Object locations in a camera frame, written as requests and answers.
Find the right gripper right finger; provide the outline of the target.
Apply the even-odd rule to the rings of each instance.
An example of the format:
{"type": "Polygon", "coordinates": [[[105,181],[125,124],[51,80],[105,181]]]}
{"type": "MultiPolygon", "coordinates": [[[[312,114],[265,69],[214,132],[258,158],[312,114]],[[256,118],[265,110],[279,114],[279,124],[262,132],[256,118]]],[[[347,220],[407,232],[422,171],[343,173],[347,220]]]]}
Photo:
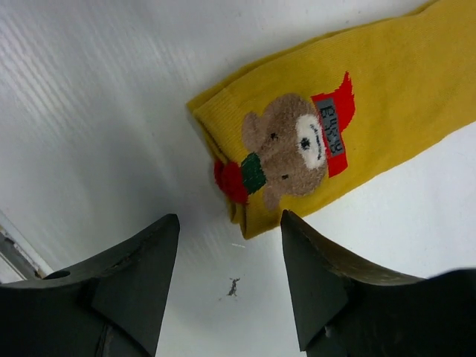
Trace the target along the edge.
{"type": "Polygon", "coordinates": [[[297,214],[280,221],[299,348],[307,356],[473,356],[475,270],[421,278],[375,264],[297,214]]]}

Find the yellow bear sock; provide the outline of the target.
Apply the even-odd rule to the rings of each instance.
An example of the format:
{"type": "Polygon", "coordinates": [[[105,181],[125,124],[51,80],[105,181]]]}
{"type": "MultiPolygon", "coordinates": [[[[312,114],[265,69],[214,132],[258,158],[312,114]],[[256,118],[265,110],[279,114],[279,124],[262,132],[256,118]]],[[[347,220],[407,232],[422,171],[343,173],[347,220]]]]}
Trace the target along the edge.
{"type": "Polygon", "coordinates": [[[309,215],[475,121],[475,3],[316,37],[187,104],[231,221],[251,239],[309,215]]]}

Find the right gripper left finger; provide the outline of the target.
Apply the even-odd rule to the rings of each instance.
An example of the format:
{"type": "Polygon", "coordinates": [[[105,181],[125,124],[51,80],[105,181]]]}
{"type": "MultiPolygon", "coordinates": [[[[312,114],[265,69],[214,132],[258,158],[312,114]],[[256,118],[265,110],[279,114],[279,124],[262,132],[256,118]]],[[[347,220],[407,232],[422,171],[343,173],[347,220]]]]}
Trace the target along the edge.
{"type": "Polygon", "coordinates": [[[44,279],[1,285],[1,355],[154,356],[179,232],[167,214],[44,279]]]}

